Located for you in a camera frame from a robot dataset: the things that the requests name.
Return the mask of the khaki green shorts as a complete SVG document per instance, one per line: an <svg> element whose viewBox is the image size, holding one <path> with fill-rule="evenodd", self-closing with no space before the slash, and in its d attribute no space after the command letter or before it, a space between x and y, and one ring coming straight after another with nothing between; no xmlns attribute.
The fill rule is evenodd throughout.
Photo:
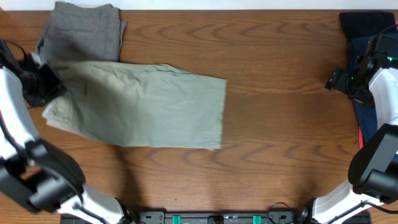
<svg viewBox="0 0 398 224"><path fill-rule="evenodd" d="M167 64L55 62L67 92L49 126L123 147L219 149L226 80Z"/></svg>

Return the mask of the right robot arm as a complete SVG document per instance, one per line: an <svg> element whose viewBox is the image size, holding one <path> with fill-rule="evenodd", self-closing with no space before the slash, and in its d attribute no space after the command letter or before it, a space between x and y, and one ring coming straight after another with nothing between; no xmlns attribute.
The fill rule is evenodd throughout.
<svg viewBox="0 0 398 224"><path fill-rule="evenodd" d="M372 50L354 77L333 75L326 87L374 106L377 131L353 157L347 180L310 202L294 223L343 223L369 207L381 210L397 201L397 55Z"/></svg>

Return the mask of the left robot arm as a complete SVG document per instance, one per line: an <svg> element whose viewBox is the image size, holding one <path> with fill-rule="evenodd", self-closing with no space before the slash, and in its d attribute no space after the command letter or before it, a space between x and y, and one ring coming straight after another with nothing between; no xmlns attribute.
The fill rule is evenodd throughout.
<svg viewBox="0 0 398 224"><path fill-rule="evenodd" d="M65 93L58 73L1 41L1 192L32 213L71 215L88 223L135 223L116 198L90 187L67 153L40 137L29 108Z"/></svg>

